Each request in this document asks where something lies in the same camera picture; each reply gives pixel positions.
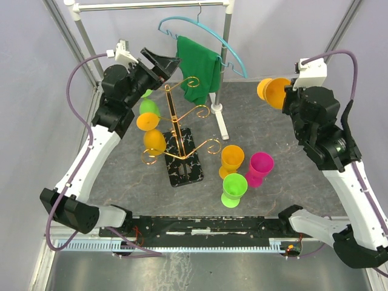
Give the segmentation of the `orange wine glass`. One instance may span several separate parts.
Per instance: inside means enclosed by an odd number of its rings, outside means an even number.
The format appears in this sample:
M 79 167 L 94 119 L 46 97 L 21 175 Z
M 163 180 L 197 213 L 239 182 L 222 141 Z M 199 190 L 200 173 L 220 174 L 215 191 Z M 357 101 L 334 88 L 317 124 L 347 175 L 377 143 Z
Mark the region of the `orange wine glass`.
M 219 176 L 224 179 L 231 173 L 236 173 L 245 158 L 242 148 L 237 145 L 227 145 L 221 152 L 221 167 Z
M 157 129 L 159 116 L 152 112 L 145 112 L 138 116 L 137 127 L 144 131 L 143 143 L 149 155 L 161 155 L 166 150 L 167 144 L 164 135 Z
M 257 86 L 257 94 L 274 109 L 282 110 L 284 99 L 286 97 L 285 86 L 290 85 L 291 81 L 286 78 L 266 78 Z

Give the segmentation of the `lime green wine glass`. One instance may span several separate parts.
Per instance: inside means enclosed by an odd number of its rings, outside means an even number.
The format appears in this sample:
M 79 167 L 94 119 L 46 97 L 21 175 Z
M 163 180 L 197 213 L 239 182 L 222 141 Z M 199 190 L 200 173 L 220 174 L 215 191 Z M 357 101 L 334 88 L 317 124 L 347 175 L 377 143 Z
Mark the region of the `lime green wine glass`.
M 149 96 L 153 93 L 153 90 L 147 89 L 146 92 L 141 96 L 141 103 L 139 106 L 139 114 L 154 113 L 156 116 L 161 116 L 159 107 Z

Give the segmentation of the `gold wine glass rack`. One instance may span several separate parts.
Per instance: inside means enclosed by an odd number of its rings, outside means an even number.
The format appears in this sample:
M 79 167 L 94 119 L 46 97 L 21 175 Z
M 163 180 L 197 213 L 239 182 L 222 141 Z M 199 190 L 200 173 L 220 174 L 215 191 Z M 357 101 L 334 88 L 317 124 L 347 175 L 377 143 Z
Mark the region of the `gold wine glass rack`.
M 167 174 L 170 185 L 179 187 L 204 179 L 203 170 L 198 156 L 198 150 L 207 146 L 207 153 L 218 154 L 222 145 L 218 139 L 210 138 L 200 145 L 195 145 L 192 131 L 189 128 L 182 128 L 181 121 L 192 112 L 196 112 L 197 117 L 204 119 L 210 115 L 210 109 L 206 105 L 196 105 L 185 114 L 179 116 L 173 100 L 172 91 L 175 86 L 166 85 L 163 88 L 166 94 L 169 108 L 169 117 L 159 116 L 157 129 L 164 135 L 167 147 L 161 155 L 149 155 L 144 146 L 141 160 L 144 164 L 155 164 L 159 158 L 163 157 L 166 162 Z

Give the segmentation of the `silver white clothes rail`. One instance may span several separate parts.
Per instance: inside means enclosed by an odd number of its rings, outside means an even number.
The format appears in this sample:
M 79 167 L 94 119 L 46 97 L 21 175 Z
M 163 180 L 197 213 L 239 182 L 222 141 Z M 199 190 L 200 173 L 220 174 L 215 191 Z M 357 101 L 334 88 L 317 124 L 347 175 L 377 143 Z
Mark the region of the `silver white clothes rail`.
M 198 6 L 200 10 L 205 6 L 223 6 L 225 7 L 225 21 L 222 39 L 227 42 L 229 40 L 230 26 L 235 6 L 235 1 L 159 1 L 159 2 L 131 2 L 122 4 L 79 4 L 76 1 L 63 1 L 67 7 L 70 16 L 72 17 L 78 32 L 86 46 L 87 52 L 90 55 L 95 55 L 95 49 L 91 40 L 85 30 L 81 20 L 81 12 L 94 11 L 109 11 L 109 10 L 135 10 L 135 9 L 151 9 L 151 8 L 176 8 L 176 7 L 195 7 Z M 222 104 L 220 103 L 220 92 L 210 93 L 211 112 L 215 115 L 218 123 L 219 131 L 222 140 L 228 140 L 229 134 L 222 115 Z

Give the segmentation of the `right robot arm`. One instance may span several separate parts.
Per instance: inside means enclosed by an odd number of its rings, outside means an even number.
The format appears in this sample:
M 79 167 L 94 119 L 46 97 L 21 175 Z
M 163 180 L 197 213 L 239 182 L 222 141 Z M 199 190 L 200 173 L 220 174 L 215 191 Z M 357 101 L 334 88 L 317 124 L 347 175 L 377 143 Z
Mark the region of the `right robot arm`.
M 340 102 L 324 87 L 284 88 L 282 112 L 292 120 L 295 138 L 307 157 L 334 188 L 348 222 L 334 222 L 298 205 L 281 213 L 282 236 L 303 233 L 332 247 L 353 269 L 378 268 L 387 262 L 387 216 L 367 179 L 361 152 L 348 123 L 350 100 L 336 125 Z

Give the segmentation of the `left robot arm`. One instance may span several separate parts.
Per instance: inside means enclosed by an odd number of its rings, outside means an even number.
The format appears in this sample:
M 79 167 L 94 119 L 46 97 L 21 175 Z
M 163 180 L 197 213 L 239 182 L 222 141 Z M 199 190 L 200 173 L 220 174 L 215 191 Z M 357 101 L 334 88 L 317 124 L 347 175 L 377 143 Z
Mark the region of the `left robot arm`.
M 49 220 L 80 233 L 97 227 L 112 227 L 119 236 L 133 232 L 130 211 L 118 206 L 93 206 L 88 200 L 102 166 L 135 117 L 133 106 L 147 90 L 160 88 L 181 62 L 177 57 L 159 56 L 146 48 L 141 54 L 153 68 L 126 53 L 106 53 L 115 58 L 116 64 L 104 70 L 99 107 L 92 122 L 86 125 L 88 138 L 60 182 L 53 189 L 44 188 L 40 194 Z

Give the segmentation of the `pink wine glass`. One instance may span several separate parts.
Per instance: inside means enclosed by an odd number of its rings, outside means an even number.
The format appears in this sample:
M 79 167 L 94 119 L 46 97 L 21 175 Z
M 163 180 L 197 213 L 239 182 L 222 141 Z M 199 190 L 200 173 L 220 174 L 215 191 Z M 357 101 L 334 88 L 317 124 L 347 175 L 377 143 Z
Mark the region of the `pink wine glass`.
M 248 186 L 257 188 L 263 183 L 264 178 L 273 170 L 275 162 L 266 152 L 257 152 L 252 155 L 249 170 L 245 175 Z

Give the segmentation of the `green cloth on hanger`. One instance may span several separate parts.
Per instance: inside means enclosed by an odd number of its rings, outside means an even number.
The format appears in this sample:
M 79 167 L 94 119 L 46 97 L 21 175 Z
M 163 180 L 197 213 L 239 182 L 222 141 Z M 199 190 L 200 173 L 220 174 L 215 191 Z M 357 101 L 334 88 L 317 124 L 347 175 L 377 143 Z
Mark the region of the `green cloth on hanger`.
M 181 59 L 179 67 L 187 80 L 181 84 L 184 98 L 195 105 L 204 105 L 207 95 L 220 87 L 220 55 L 185 36 L 178 37 L 176 47 L 176 56 Z

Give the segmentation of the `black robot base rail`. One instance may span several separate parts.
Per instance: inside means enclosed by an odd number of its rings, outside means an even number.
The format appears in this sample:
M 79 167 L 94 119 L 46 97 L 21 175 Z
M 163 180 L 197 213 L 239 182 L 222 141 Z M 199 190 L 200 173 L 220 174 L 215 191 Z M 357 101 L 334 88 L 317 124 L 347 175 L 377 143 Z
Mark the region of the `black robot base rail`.
M 135 216 L 118 231 L 144 247 L 267 247 L 271 239 L 299 240 L 279 218 L 264 216 Z

